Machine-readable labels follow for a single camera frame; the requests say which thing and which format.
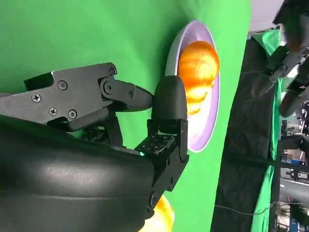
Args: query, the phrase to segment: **orange fruit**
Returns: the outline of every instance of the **orange fruit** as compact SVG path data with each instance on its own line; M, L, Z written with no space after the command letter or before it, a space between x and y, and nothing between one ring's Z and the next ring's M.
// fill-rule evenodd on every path
M197 114L218 75L220 62L215 48L208 42L195 41L181 53L178 75L183 81L188 114Z
M165 196L162 196L155 206L154 215L145 220L144 227L139 232L172 232L174 210Z

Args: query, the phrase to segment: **green screen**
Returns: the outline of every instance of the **green screen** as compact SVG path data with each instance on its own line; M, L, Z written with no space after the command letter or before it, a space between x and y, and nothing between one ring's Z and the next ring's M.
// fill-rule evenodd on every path
M250 23L249 0L2 1L0 92L52 70L113 62L117 79L154 93L177 32L192 20L210 29L221 62L218 119L205 150L190 161L172 193L173 231L209 231L222 149ZM124 145L146 136L150 110L118 114Z

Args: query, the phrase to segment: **black plastic cover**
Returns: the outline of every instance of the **black plastic cover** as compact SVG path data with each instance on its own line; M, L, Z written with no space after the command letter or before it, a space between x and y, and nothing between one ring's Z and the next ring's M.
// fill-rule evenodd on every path
M158 83L153 99L152 119L187 119L183 81L178 76L165 76Z
M154 168L138 152L0 116L0 231L137 232Z

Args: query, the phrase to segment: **wire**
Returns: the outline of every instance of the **wire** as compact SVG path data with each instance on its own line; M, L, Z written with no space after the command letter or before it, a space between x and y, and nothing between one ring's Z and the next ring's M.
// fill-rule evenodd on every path
M259 213L253 213L253 214L248 214L248 213L243 213L243 212L240 212L240 211L237 211L235 209L232 209L232 208L229 208L229 207L225 207L225 206L221 206L221 205L215 205L214 207L218 207L218 208L223 208L223 209L228 209L228 210L231 210L235 213L238 213L238 214L243 214L243 215L248 215L248 216L254 216L254 215L261 215L263 214L266 210L270 209L271 207L274 206L274 204L279 204L280 206L284 206L284 205L291 205L291 204L301 204L301 203L287 203L287 204L280 204L279 202L273 202L272 204L269 204L269 207L265 208L262 212L259 212Z

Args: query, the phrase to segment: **equipment in background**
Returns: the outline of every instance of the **equipment in background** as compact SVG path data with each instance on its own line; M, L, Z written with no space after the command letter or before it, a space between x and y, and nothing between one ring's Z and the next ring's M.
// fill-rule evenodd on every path
M252 95L263 98L280 77L286 76L306 59L280 105L280 114L288 117L303 101L309 100L309 1L285 0L274 24L283 24L287 44L279 46L269 57L266 69L252 88Z
M174 189L189 160L181 79L162 78L153 97L115 74L112 63L54 71L1 94L0 231L137 232ZM150 107L146 138L127 149L115 112Z

